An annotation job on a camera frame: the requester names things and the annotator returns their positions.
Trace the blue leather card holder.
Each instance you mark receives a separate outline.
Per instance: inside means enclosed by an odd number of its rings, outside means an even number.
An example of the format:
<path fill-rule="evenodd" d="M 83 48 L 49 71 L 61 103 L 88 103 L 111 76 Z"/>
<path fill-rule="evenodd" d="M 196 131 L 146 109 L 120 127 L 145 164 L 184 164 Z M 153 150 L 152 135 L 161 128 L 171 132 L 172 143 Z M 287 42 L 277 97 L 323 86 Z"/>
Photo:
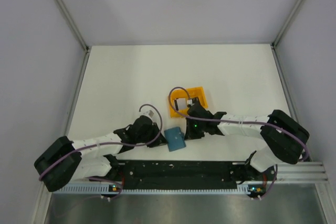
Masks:
<path fill-rule="evenodd" d="M 184 133 L 180 127 L 173 127 L 164 131 L 167 146 L 170 152 L 177 151 L 186 147 Z"/>

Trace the yellow plastic bin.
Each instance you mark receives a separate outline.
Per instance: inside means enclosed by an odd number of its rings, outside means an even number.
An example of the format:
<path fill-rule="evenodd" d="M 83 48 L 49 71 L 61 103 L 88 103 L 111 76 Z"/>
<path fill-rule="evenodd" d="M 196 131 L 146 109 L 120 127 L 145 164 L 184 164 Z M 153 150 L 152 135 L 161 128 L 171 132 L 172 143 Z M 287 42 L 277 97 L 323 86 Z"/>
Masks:
<path fill-rule="evenodd" d="M 203 87 L 182 88 L 175 87 L 169 92 L 168 101 L 170 106 L 170 117 L 182 117 L 180 114 L 187 115 L 191 105 L 198 101 L 202 107 L 208 108 Z"/>

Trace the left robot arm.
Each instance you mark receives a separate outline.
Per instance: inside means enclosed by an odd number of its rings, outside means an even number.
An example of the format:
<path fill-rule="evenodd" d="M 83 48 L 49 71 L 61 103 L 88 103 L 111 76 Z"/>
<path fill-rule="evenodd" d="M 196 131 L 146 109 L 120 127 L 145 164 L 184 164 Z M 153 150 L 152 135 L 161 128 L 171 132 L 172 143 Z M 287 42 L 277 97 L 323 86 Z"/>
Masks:
<path fill-rule="evenodd" d="M 34 162 L 49 192 L 65 187 L 69 182 L 102 177 L 114 180 L 119 174 L 116 156 L 136 147 L 156 147 L 165 141 L 163 123 L 155 123 L 148 115 L 139 116 L 134 123 L 101 137 L 70 140 L 56 139 Z"/>

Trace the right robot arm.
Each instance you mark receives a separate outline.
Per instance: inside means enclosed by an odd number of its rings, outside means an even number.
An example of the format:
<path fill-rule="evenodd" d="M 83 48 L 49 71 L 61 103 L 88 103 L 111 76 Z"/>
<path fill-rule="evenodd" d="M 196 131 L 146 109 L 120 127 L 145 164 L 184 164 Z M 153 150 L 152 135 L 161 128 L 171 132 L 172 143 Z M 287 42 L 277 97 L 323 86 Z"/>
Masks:
<path fill-rule="evenodd" d="M 240 171 L 234 171 L 236 180 L 256 180 L 264 172 L 280 163 L 296 164 L 309 158 L 309 133 L 282 110 L 273 110 L 266 116 L 235 116 L 226 112 L 212 114 L 199 103 L 188 106 L 186 115 L 187 139 L 210 135 L 240 135 L 258 138 L 266 146 L 254 151 L 245 160 Z"/>

